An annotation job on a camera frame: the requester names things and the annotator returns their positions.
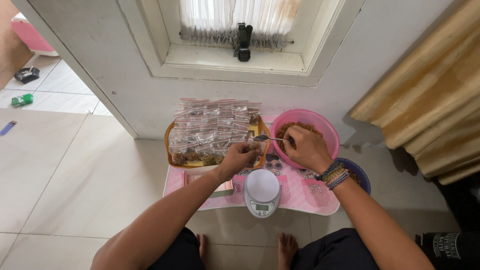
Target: braided bracelet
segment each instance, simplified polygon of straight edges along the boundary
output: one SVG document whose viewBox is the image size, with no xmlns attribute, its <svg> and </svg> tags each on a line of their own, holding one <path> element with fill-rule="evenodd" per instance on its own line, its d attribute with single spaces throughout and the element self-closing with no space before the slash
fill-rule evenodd
<svg viewBox="0 0 480 270">
<path fill-rule="evenodd" d="M 350 174 L 348 170 L 344 168 L 343 164 L 335 160 L 322 175 L 315 176 L 315 179 L 317 181 L 323 181 L 328 189 L 332 190 L 349 176 Z"/>
</svg>

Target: white wall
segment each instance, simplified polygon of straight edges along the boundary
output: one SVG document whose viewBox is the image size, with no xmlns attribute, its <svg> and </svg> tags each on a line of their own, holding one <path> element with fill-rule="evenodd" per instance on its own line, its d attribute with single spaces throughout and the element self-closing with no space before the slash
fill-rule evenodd
<svg viewBox="0 0 480 270">
<path fill-rule="evenodd" d="M 378 145 L 379 129 L 348 111 L 452 1 L 367 0 L 317 87 L 152 78 L 115 0 L 30 3 L 140 138 L 163 137 L 178 98 L 240 98 L 263 102 L 265 114 L 315 111 L 342 143 Z"/>
</svg>

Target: black pants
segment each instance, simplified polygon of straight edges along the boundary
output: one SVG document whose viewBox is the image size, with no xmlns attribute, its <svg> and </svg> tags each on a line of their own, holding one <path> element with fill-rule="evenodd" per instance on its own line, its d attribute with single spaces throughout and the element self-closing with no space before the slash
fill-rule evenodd
<svg viewBox="0 0 480 270">
<path fill-rule="evenodd" d="M 204 270 L 200 244 L 195 235 L 183 228 L 167 251 L 149 270 Z M 292 261 L 292 270 L 379 270 L 355 229 L 345 228 L 299 250 Z"/>
</svg>

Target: tile floor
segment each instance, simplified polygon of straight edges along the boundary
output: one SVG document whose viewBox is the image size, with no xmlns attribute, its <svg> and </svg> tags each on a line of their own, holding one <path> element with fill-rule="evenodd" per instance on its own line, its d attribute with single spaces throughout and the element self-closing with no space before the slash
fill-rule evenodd
<svg viewBox="0 0 480 270">
<path fill-rule="evenodd" d="M 34 103 L 17 109 L 112 115 L 60 57 L 35 55 L 25 67 L 40 70 L 40 78 L 26 85 L 14 78 L 0 91 L 0 108 L 11 108 L 12 98 L 34 95 Z"/>
<path fill-rule="evenodd" d="M 162 197 L 168 170 L 162 141 L 133 140 L 114 117 L 0 109 L 0 270 L 88 269 L 108 238 Z M 458 231 L 436 187 L 402 153 L 341 148 L 359 164 L 372 197 L 413 237 Z M 322 217 L 278 209 L 257 219 L 246 208 L 197 212 L 187 225 L 209 237 L 207 269 L 275 269 L 276 237 L 300 246 L 351 227 L 345 212 Z"/>
</svg>

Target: forearm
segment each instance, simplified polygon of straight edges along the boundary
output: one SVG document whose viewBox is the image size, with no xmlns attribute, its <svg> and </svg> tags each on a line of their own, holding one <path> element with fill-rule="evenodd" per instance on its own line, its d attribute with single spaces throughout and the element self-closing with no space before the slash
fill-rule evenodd
<svg viewBox="0 0 480 270">
<path fill-rule="evenodd" d="M 147 208 L 123 231 L 112 237 L 98 252 L 102 263 L 92 269 L 123 266 L 146 269 L 173 243 L 182 228 L 227 175 L 213 170 L 172 192 Z"/>
<path fill-rule="evenodd" d="M 397 222 L 351 178 L 333 192 L 380 269 L 434 269 Z"/>
</svg>

